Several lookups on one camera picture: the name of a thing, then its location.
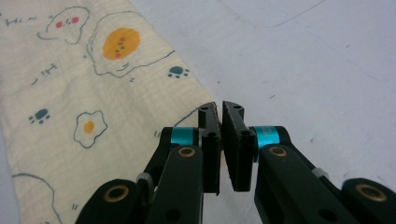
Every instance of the cyan band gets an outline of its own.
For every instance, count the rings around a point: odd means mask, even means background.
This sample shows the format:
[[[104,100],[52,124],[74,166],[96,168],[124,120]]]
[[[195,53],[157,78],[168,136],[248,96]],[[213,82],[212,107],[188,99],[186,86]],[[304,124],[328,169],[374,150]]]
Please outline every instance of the cyan band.
[[[185,127],[174,127],[172,129],[171,144],[193,145],[194,129]]]
[[[278,144],[279,134],[274,126],[253,126],[257,136],[258,152],[254,162],[259,161],[260,149],[268,144]]]

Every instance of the paw print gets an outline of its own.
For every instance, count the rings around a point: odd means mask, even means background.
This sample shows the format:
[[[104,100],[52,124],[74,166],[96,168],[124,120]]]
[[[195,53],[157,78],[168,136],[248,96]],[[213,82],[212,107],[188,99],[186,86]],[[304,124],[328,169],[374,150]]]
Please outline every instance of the paw print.
[[[39,124],[44,123],[45,119],[49,119],[49,111],[48,109],[41,109],[37,113],[35,113],[33,116],[29,117],[30,123],[34,123],[36,120],[38,120]]]
[[[169,69],[169,77],[175,77],[175,78],[181,78],[181,77],[187,77],[190,73],[189,69],[184,69],[180,66],[174,66]]]

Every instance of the cloth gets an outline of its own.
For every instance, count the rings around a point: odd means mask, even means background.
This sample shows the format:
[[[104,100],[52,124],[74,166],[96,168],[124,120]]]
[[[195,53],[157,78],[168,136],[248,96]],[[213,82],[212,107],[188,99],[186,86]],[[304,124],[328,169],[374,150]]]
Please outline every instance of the cloth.
[[[102,184],[135,180],[161,129],[213,101],[127,1],[3,1],[0,121],[21,223],[74,223]]]

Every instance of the white surface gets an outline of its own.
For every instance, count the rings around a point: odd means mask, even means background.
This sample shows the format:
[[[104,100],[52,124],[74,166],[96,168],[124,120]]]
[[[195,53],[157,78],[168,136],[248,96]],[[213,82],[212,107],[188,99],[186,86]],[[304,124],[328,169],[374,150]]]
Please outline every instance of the white surface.
[[[365,177],[396,190],[395,2],[131,2],[219,105],[246,109],[247,125],[285,126],[337,187]],[[18,223],[0,153],[0,223]],[[223,168],[204,223],[258,223],[252,199]]]

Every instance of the fried egg print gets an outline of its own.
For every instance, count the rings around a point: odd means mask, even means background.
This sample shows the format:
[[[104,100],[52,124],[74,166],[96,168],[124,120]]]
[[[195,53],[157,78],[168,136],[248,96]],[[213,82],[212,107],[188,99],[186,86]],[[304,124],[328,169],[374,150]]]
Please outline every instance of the fried egg print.
[[[96,138],[107,129],[103,112],[97,110],[93,113],[84,112],[77,117],[77,127],[74,140],[82,147],[90,148],[95,144]]]
[[[99,20],[87,51],[97,75],[114,77],[124,77],[174,52],[142,16],[132,11],[109,14]]]

